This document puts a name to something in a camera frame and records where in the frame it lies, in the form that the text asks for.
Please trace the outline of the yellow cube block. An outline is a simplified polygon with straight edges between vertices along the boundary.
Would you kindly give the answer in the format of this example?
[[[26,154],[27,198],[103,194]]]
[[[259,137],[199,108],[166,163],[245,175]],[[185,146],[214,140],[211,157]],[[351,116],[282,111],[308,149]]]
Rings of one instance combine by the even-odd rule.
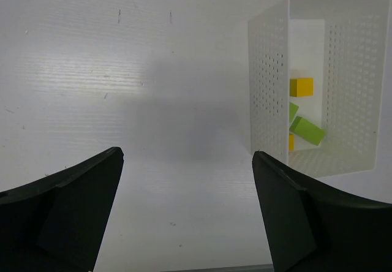
[[[314,95],[313,78],[291,78],[290,97],[308,97]]]

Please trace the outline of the yellow long block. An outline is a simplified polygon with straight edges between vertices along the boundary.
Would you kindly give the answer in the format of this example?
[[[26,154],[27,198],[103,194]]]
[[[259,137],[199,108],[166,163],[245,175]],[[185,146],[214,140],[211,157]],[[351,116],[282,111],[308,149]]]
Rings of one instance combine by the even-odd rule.
[[[293,134],[289,134],[288,139],[288,150],[294,151],[295,150],[295,136]]]

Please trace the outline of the green long block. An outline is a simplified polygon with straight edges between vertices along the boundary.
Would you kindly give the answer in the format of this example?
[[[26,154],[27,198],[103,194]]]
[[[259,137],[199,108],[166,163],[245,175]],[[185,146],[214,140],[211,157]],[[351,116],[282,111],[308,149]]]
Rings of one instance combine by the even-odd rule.
[[[289,130],[291,133],[315,146],[318,146],[325,138],[325,131],[322,128],[300,116],[297,116],[293,120]]]

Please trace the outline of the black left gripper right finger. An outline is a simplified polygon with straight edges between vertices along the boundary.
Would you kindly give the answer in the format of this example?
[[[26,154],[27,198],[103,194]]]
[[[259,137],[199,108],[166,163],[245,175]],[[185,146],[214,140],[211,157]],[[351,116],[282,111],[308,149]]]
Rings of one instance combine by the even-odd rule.
[[[257,151],[252,169],[275,271],[390,271],[391,205]]]

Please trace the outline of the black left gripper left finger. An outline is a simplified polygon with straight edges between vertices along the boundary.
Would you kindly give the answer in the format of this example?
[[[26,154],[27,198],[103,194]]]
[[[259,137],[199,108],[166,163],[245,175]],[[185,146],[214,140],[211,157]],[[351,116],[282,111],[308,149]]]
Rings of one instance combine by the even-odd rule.
[[[93,271],[124,164],[111,147],[1,192],[1,271]]]

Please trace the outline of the white perforated plastic basket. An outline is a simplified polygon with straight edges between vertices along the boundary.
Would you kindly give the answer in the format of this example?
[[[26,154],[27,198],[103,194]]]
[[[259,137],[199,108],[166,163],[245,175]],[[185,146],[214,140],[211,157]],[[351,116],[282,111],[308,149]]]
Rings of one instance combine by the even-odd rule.
[[[249,21],[252,151],[315,178],[375,167],[389,12],[390,0],[283,0]],[[290,97],[291,78],[313,78],[314,95]],[[289,102],[325,131],[318,146],[290,132]]]

